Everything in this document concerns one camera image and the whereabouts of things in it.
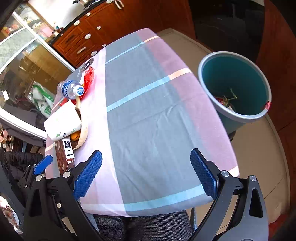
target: white paper cup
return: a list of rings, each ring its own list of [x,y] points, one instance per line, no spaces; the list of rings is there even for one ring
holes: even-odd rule
[[[44,122],[44,128],[53,141],[79,131],[81,119],[75,110],[75,105],[69,100]]]

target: blue label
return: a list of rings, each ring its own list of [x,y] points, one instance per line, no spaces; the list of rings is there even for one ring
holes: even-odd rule
[[[67,93],[67,89],[68,89],[68,86],[69,84],[71,84],[71,82],[73,82],[72,80],[68,80],[66,83],[63,84],[62,86],[62,94],[63,96],[65,96],[66,98],[69,98],[68,97],[68,93]]]
[[[84,89],[83,89],[83,87],[78,87],[77,88],[77,94],[78,95],[82,95],[84,93]]]

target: red plastic bag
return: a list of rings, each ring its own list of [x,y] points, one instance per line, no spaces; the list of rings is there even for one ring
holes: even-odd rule
[[[94,80],[94,68],[90,66],[89,70],[87,70],[84,75],[84,84],[82,85],[84,87],[84,93],[82,96],[79,97],[80,100],[83,100],[83,98],[85,97],[87,90],[89,89],[93,80]],[[60,106],[65,104],[67,101],[68,101],[68,99],[64,98],[63,101],[61,102]],[[76,100],[71,100],[71,101],[74,105],[76,105]]]

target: white bottle cap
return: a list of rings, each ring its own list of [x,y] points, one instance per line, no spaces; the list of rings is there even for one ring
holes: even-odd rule
[[[76,86],[74,86],[74,88],[73,88],[73,93],[74,93],[76,96],[82,96],[83,93],[84,93],[84,87],[81,86],[81,85],[76,85]]]

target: floor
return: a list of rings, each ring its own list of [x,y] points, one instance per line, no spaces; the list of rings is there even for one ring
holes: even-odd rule
[[[162,31],[158,35],[196,75],[199,62],[210,51],[172,29]],[[264,196],[268,220],[273,222],[289,206],[289,189],[284,158],[268,119],[264,117],[241,127],[231,144],[237,157],[240,177],[247,178],[249,175],[257,177]],[[226,229],[236,200],[237,197],[233,196],[219,232]],[[211,204],[196,207],[198,224],[203,220]]]

